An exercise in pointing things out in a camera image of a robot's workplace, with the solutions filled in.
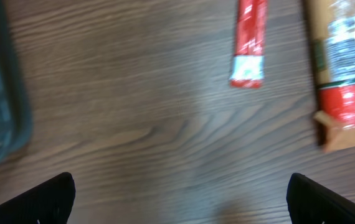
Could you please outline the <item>red stick sachet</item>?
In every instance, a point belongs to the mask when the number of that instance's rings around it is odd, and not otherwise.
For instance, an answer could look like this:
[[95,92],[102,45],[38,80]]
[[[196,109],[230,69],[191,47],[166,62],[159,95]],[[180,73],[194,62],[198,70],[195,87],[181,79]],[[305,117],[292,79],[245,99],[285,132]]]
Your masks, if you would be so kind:
[[235,52],[230,85],[260,88],[264,80],[264,44],[267,0],[238,0]]

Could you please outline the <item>red snack package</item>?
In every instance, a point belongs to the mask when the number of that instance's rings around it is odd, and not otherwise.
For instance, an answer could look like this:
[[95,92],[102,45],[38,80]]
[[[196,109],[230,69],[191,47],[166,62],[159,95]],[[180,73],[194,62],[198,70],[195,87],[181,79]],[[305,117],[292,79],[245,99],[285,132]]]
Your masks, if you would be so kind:
[[314,57],[324,151],[355,147],[355,0],[304,2]]

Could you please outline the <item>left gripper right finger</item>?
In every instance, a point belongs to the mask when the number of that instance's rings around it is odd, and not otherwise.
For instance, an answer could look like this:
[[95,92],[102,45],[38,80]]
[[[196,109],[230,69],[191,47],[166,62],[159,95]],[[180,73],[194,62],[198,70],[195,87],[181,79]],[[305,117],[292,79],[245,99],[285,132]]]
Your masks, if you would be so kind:
[[355,224],[355,203],[294,173],[286,201],[292,224]]

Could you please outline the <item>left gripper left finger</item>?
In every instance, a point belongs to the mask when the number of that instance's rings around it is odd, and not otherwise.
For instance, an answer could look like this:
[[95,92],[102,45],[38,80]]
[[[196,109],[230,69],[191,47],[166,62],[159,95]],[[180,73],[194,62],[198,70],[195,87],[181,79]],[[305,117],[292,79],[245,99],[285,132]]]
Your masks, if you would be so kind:
[[0,204],[0,224],[66,224],[75,194],[71,173],[63,172]]

